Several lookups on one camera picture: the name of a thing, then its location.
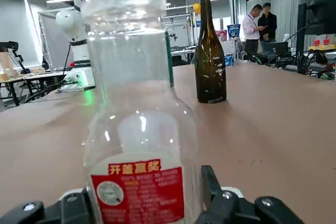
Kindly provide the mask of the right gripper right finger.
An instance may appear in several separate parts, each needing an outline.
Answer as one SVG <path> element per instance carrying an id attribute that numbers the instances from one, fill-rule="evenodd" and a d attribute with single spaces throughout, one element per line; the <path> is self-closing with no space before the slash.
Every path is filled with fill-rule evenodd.
<path id="1" fill-rule="evenodd" d="M 203 165 L 201 170 L 205 210 L 201 212 L 196 223 L 303 224 L 282 200 L 262 196 L 250 202 L 231 189 L 222 189 L 210 165 Z"/>

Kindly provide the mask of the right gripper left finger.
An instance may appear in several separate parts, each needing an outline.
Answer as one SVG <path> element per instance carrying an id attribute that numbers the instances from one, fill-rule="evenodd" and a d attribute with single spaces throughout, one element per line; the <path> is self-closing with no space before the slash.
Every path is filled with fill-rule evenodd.
<path id="1" fill-rule="evenodd" d="M 103 223 L 91 196 L 92 187 L 86 185 L 65 192 L 49 206 L 40 200 L 23 202 L 1 215 L 1 223 Z"/>

